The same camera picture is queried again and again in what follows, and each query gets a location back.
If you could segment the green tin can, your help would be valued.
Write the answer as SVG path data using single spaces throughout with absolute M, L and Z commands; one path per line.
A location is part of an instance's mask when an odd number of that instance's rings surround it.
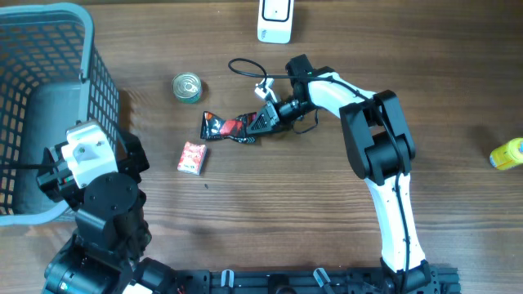
M 173 95 L 182 103 L 194 104 L 198 102 L 202 90 L 201 80 L 195 73 L 179 73 L 172 80 Z

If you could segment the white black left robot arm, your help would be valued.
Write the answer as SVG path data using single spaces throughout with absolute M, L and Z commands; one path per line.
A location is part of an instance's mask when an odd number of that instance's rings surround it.
M 137 136 L 118 134 L 125 157 L 109 157 L 116 168 L 95 171 L 81 183 L 71 167 L 60 168 L 67 143 L 57 146 L 57 158 L 44 150 L 38 170 L 39 189 L 75 213 L 76 230 L 48 264 L 45 293 L 182 293 L 177 272 L 145 258 L 152 235 L 144 218 L 145 193 L 141 172 L 149 168 Z

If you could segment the red small carton box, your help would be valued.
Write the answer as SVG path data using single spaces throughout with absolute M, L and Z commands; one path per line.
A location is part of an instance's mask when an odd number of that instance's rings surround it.
M 194 175 L 200 175 L 207 153 L 206 145 L 197 145 L 187 141 L 181 153 L 177 170 Z

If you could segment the yellow drink bottle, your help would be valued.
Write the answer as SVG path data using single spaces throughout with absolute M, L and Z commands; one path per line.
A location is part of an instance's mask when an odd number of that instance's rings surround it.
M 498 170 L 508 170 L 522 164 L 522 139 L 515 138 L 494 149 L 489 156 L 490 163 Z

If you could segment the black red snack packet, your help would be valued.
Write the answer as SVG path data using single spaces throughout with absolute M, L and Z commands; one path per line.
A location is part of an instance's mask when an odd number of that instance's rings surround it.
M 203 140 L 230 139 L 241 144 L 252 144 L 256 138 L 249 136 L 247 129 L 256 117 L 257 113 L 252 112 L 232 119 L 223 119 L 211 112 L 204 111 L 200 138 Z

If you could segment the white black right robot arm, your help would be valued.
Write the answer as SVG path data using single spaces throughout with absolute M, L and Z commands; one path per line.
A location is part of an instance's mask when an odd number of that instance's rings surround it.
M 293 87 L 287 100 L 272 89 L 277 76 L 263 69 L 255 92 L 265 105 L 247 128 L 249 136 L 290 129 L 311 111 L 324 109 L 342 125 L 353 172 L 367 185 L 382 240 L 380 266 L 332 275 L 318 268 L 314 278 L 327 293 L 442 293 L 440 270 L 429 264 L 418 241 L 410 197 L 415 146 L 397 95 L 366 91 L 329 67 L 315 69 L 307 56 L 292 58 L 284 78 Z

